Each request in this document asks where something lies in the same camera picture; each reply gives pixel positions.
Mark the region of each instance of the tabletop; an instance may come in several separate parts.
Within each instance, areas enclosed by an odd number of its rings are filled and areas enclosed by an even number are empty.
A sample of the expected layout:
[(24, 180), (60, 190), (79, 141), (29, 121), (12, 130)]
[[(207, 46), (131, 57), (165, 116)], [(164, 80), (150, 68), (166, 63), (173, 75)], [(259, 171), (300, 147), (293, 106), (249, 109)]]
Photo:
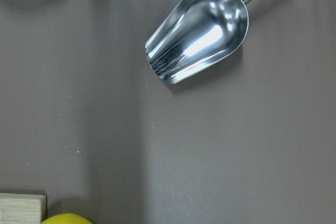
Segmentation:
[(180, 0), (0, 0), (0, 192), (94, 223), (336, 223), (336, 2), (253, 0), (177, 84), (144, 44)]

